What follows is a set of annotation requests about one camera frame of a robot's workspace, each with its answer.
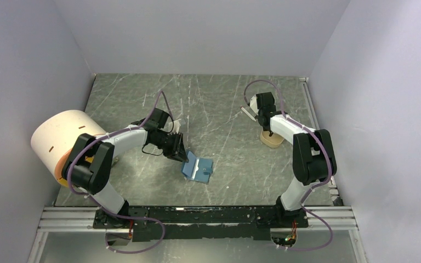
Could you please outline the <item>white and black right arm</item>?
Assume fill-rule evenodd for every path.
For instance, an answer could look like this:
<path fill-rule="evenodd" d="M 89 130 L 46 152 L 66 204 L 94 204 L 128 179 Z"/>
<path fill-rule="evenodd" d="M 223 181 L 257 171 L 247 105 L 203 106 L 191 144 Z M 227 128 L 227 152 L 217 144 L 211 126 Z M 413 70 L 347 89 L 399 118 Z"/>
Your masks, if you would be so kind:
<path fill-rule="evenodd" d="M 278 111 L 271 92 L 254 95 L 249 106 L 256 112 L 263 131 L 279 135 L 292 144 L 294 178 L 277 200 L 282 207 L 274 212 L 275 223 L 286 227 L 294 221 L 294 211 L 302 208 L 307 196 L 337 172 L 331 135 L 327 129 L 309 128 L 284 111 Z"/>

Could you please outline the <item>blue card holder wallet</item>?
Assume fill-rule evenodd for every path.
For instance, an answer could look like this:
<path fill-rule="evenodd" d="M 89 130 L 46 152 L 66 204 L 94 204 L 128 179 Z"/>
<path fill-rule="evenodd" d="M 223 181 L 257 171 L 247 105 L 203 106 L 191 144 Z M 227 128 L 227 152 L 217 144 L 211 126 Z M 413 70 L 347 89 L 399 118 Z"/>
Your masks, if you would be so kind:
<path fill-rule="evenodd" d="M 185 179 L 208 184 L 213 173 L 213 160 L 196 157 L 189 150 L 187 150 L 186 156 L 188 161 L 183 162 L 181 166 L 181 173 Z"/>

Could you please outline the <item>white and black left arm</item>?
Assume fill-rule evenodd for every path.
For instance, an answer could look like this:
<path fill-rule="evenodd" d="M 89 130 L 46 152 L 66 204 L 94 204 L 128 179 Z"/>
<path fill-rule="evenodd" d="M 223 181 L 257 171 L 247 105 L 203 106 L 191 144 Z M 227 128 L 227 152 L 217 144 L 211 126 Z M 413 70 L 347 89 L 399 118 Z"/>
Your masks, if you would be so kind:
<path fill-rule="evenodd" d="M 129 223 L 129 203 L 110 184 L 114 159 L 135 148 L 149 144 L 161 150 L 171 160 L 188 162 L 183 134 L 179 131 L 182 120 L 174 121 L 170 114 L 155 108 L 144 119 L 104 135 L 81 134 L 62 169 L 69 188 L 80 189 L 108 211 L 107 219 L 114 227 Z"/>

